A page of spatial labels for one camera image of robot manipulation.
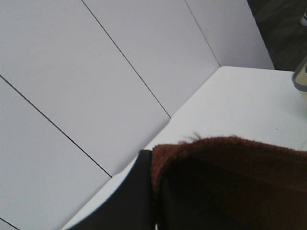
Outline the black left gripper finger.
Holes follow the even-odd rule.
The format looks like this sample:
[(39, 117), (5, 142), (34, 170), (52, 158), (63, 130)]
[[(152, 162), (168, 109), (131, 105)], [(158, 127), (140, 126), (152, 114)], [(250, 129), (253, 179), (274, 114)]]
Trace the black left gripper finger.
[(141, 150), (119, 187), (70, 230), (152, 230), (152, 152)]

